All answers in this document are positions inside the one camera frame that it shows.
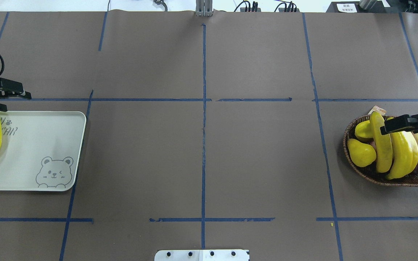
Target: pear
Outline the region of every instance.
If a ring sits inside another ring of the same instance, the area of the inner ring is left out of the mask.
[[[357,124],[355,128],[355,136],[361,142],[370,142],[373,138],[372,126],[370,120]]]
[[[369,145],[357,139],[348,140],[348,150],[351,160],[358,167],[366,167],[377,159],[377,152]]]

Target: metal bracket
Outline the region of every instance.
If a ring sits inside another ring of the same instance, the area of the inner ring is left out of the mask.
[[[154,261],[249,261],[249,250],[214,249],[214,250],[161,250],[154,256]]]
[[[196,0],[196,16],[212,16],[212,0]]]

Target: white tray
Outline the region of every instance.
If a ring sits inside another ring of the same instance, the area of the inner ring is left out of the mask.
[[[65,191],[77,176],[86,117],[80,111],[0,112],[0,190]]]

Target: bear drawing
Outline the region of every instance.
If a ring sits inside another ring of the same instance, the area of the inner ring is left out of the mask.
[[[73,159],[66,157],[63,160],[53,160],[45,157],[41,161],[41,170],[36,175],[36,182],[39,188],[65,188],[72,180],[71,165]]]

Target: white plate with holes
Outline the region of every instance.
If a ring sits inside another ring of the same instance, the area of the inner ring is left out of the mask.
[[[82,112],[7,111],[0,118],[0,190],[73,186],[86,126]]]
[[[249,250],[245,249],[202,249],[160,250],[154,261],[249,261]]]

